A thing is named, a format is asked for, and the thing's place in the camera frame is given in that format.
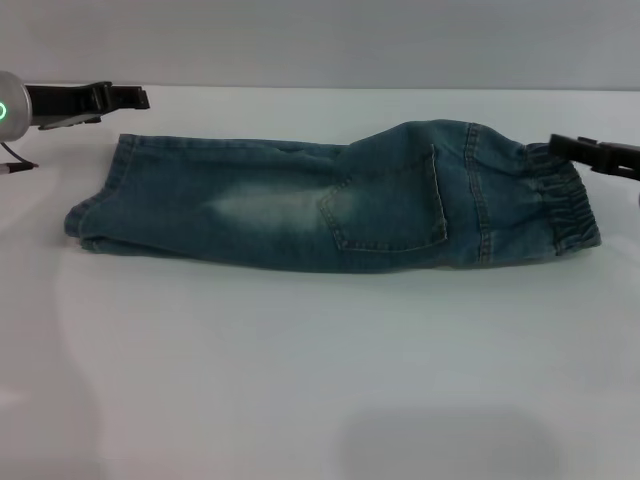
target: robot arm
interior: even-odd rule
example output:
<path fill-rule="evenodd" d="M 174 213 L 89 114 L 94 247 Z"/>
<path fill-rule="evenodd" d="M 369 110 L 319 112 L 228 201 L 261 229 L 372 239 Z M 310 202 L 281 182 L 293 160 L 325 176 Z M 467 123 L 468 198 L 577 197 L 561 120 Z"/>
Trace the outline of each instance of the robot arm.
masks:
<path fill-rule="evenodd" d="M 0 144 L 19 163 L 0 165 L 0 173 L 30 170 L 37 165 L 15 154 L 5 142 L 21 138 L 29 127 L 51 130 L 80 123 L 100 123 L 101 117 L 120 109 L 146 110 L 142 87 L 99 82 L 82 87 L 25 85 L 18 77 L 0 71 Z"/>
<path fill-rule="evenodd" d="M 551 135 L 549 153 L 589 165 L 596 173 L 640 181 L 640 148 L 633 145 Z"/>

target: white table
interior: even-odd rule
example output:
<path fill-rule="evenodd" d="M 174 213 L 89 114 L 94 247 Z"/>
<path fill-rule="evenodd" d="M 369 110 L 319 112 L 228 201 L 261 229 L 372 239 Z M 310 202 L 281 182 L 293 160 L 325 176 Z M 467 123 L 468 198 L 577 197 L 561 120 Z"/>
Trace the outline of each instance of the white table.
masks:
<path fill-rule="evenodd" d="M 640 94 L 148 92 L 30 132 L 42 167 L 0 178 L 0 479 L 640 478 L 637 182 L 585 172 L 604 245 L 511 268 L 269 272 L 62 232 L 121 132 L 348 143 L 453 118 L 640 144 Z"/>

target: jeans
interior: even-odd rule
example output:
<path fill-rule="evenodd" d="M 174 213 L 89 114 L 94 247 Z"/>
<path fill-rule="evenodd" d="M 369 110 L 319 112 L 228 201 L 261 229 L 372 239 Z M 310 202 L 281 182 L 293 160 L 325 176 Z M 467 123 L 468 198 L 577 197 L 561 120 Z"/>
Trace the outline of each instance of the jeans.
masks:
<path fill-rule="evenodd" d="M 473 123 L 351 145 L 122 135 L 65 221 L 83 248 L 374 272 L 546 259 L 600 244 L 571 162 Z"/>

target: gray wall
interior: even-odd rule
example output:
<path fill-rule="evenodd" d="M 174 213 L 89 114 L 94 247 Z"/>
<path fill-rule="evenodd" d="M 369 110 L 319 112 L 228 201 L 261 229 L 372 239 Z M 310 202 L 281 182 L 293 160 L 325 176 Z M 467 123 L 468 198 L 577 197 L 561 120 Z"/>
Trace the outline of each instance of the gray wall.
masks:
<path fill-rule="evenodd" d="M 0 0 L 29 81 L 640 87 L 639 0 Z"/>

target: white backdrop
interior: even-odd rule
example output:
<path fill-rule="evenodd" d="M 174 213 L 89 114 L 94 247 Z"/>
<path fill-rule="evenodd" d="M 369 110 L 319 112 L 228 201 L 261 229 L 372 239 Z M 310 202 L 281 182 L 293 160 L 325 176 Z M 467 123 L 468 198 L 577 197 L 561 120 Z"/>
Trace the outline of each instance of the white backdrop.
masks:
<path fill-rule="evenodd" d="M 640 478 L 640 184 L 584 172 L 604 244 L 389 275 L 93 255 L 62 221 L 122 132 L 350 142 L 474 119 L 640 143 L 640 94 L 149 88 L 32 131 L 0 177 L 1 480 Z"/>
<path fill-rule="evenodd" d="M 28 81 L 640 87 L 638 0 L 0 0 Z"/>

